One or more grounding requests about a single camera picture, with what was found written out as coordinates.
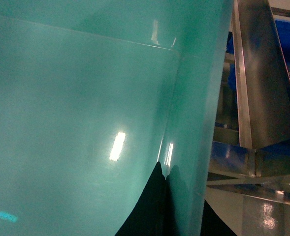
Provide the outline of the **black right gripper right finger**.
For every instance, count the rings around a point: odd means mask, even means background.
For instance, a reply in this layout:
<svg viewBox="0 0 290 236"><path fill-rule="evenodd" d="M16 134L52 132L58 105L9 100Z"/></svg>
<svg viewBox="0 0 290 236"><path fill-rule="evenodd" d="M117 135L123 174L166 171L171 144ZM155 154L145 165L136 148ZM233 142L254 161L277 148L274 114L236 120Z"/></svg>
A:
<svg viewBox="0 0 290 236"><path fill-rule="evenodd" d="M236 236L236 233L204 201L201 236Z"/></svg>

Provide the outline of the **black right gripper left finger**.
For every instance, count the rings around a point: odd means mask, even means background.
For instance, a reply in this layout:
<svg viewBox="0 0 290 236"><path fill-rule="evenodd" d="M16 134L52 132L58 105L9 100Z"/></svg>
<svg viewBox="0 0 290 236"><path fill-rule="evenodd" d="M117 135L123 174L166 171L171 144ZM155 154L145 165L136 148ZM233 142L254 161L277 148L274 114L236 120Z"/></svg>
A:
<svg viewBox="0 0 290 236"><path fill-rule="evenodd" d="M157 162L134 209L117 236L161 236L166 199L166 179Z"/></svg>

